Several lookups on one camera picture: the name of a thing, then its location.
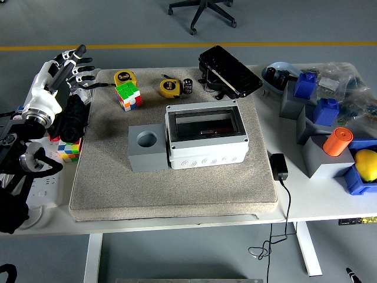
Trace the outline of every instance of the yellow tape measure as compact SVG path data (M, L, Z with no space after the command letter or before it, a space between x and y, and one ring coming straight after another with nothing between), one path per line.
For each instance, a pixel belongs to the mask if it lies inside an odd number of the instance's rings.
M117 72L114 76L114 81L117 87L129 81L132 81L134 85L137 86L137 80L136 80L135 74L131 72L130 70L121 70Z
M160 95L166 98L179 98L181 96L181 82L173 78L163 80L160 84Z

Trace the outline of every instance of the table leg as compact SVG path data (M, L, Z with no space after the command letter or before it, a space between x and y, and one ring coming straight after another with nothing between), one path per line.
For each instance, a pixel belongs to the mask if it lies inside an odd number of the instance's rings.
M304 257L307 274L311 276L322 275L322 270L319 266L316 251L314 250L312 238L305 221L297 222L295 225L297 238L299 240L301 253Z
M98 282L102 248L102 234L90 234L84 283Z

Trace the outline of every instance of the gray floor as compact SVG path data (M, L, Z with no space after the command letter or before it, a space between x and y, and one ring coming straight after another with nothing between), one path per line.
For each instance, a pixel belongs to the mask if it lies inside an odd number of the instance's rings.
M43 63L63 51L52 47L79 44L107 45L109 49L87 52L96 67L105 69L197 66L197 57L208 49L114 48L115 44L274 42L270 47L227 49L244 64L349 62L376 94L375 0L235 0L231 8L224 9L236 18L237 28L205 11L194 37L189 34L194 9L175 9L174 15L168 16L169 3L7 0L0 4L0 113L24 102ZM296 46L282 42L296 42ZM300 42L319 44L297 46ZM327 46L323 42L343 44ZM1 49L27 46L47 48ZM323 221L308 226L323 276L306 275L297 239L290 236L273 247L270 282L350 282L346 267L363 282L376 281L376 225L340 227L336 221ZM282 225L274 227L276 233L283 230ZM253 225L105 235L100 282L132 277L265 279L267 259L254 259L247 248L261 245L268 234L269 225ZM18 267L17 282L82 282L87 242L87 235L1 240L0 264ZM5 282L4 274L0 282Z

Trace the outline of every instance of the chair base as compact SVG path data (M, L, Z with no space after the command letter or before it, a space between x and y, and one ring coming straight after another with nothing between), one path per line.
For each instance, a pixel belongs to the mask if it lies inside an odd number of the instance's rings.
M193 21L190 25L190 34L195 35L197 34L197 30L195 29L195 24L198 21L201 13L206 8L210 8L214 12L218 13L225 19L228 19L230 21L230 26L232 28L237 27L236 20L229 15L227 12L225 12L223 9L221 9L219 6L216 5L216 3L224 2L226 6L231 7L233 5L233 0L188 0L188 1L181 1L177 3L173 3L169 5L168 9L168 15L173 15L173 8L179 8L179 7L188 7L188 6L199 6L198 10L196 11L196 14L194 16Z

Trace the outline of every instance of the gray mat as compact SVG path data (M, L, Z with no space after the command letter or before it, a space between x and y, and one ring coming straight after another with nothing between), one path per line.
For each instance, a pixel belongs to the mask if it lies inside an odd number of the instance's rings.
M112 83L116 71L100 71L97 82ZM197 82L201 78L198 68L133 71L143 98L140 108L124 112L112 87L94 93L70 201L75 220L244 215L276 208L275 183L252 95L237 101L250 139L243 163L132 172L127 150L129 126L164 124L170 104L215 101L215 93L205 92ZM181 99L160 96L162 74L191 78L193 93Z

